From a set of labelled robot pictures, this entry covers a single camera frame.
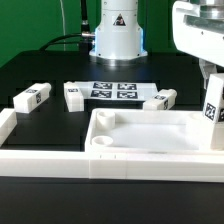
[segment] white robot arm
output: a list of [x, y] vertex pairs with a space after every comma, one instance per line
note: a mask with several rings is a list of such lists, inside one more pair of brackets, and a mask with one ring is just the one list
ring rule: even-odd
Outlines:
[[101, 23], [95, 31], [92, 61], [112, 66], [142, 61], [143, 30], [137, 22], [138, 0], [102, 0]]
[[224, 66], [223, 19], [224, 0], [176, 1], [173, 37], [177, 49]]

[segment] green wall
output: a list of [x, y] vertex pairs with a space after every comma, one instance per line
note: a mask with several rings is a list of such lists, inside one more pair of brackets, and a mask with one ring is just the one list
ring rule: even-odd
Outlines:
[[[147, 41], [149, 52], [175, 52], [171, 8], [175, 0], [139, 0], [138, 22], [144, 27], [148, 1]], [[66, 33], [80, 32], [80, 1], [63, 0]], [[100, 22], [100, 0], [87, 0], [91, 30]], [[0, 0], [0, 66], [16, 54], [39, 49], [63, 35], [60, 0]], [[52, 47], [63, 50], [63, 47]]]

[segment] black cable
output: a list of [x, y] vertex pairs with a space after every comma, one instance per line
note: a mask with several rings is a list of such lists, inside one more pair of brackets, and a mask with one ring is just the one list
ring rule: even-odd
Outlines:
[[81, 31], [89, 32], [90, 26], [89, 26], [89, 22], [88, 22], [86, 0], [80, 0], [80, 5], [81, 5], [81, 16], [82, 16]]
[[51, 43], [49, 46], [52, 45], [60, 45], [60, 44], [79, 44], [79, 41], [69, 41], [69, 42], [56, 42], [56, 43]]
[[86, 0], [81, 0], [80, 3], [82, 20], [88, 20]]
[[65, 40], [65, 39], [68, 39], [68, 38], [81, 37], [81, 36], [82, 36], [81, 33], [72, 33], [72, 34], [68, 34], [68, 35], [64, 35], [64, 36], [54, 38], [53, 40], [49, 41], [47, 44], [42, 46], [39, 50], [40, 51], [45, 51], [50, 45], [53, 45], [54, 43], [56, 43], [59, 40]]

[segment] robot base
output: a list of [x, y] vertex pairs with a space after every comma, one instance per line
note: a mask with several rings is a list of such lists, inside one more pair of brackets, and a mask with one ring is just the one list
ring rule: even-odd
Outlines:
[[117, 60], [117, 59], [105, 59], [97, 56], [90, 55], [90, 61], [98, 64], [108, 65], [108, 66], [130, 66], [136, 64], [142, 64], [147, 62], [146, 56], [139, 56], [138, 58], [130, 60]]

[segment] black table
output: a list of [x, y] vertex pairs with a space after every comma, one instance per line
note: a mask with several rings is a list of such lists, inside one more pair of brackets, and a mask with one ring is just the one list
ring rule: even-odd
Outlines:
[[[195, 58], [154, 54], [148, 63], [108, 68], [75, 52], [22, 52], [0, 69], [0, 109], [36, 82], [52, 85], [51, 97], [18, 125], [5, 149], [83, 151], [95, 107], [141, 108], [142, 102], [85, 101], [68, 113], [66, 81], [156, 82], [176, 89], [174, 109], [202, 108], [201, 73]], [[212, 223], [224, 222], [224, 185], [218, 183], [0, 177], [0, 223]]]
[[142, 108], [143, 102], [86, 100], [85, 112], [68, 113], [63, 95], [67, 81], [155, 82], [159, 90], [177, 91], [175, 109], [201, 106], [201, 73], [190, 56], [155, 54], [146, 64], [111, 68], [75, 52], [23, 52], [0, 69], [0, 109], [13, 108], [13, 97], [34, 83], [49, 82], [52, 90], [31, 114], [17, 113], [18, 125], [5, 148], [83, 151], [92, 109]]

